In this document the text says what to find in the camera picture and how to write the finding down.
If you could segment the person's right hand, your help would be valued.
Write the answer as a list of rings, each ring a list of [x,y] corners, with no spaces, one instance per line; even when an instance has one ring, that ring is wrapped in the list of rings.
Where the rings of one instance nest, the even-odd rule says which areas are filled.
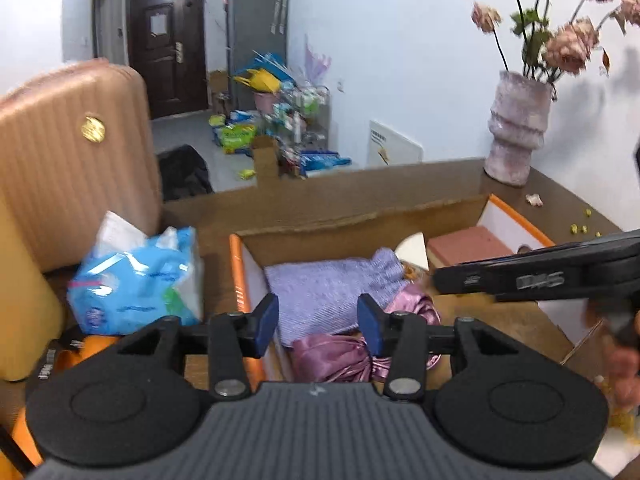
[[[599,325],[591,342],[600,352],[602,368],[613,389],[615,405],[624,411],[639,407],[639,349],[626,346],[611,332],[610,314],[630,312],[630,301],[623,299],[620,307],[613,300],[589,299],[584,321],[589,327]]]

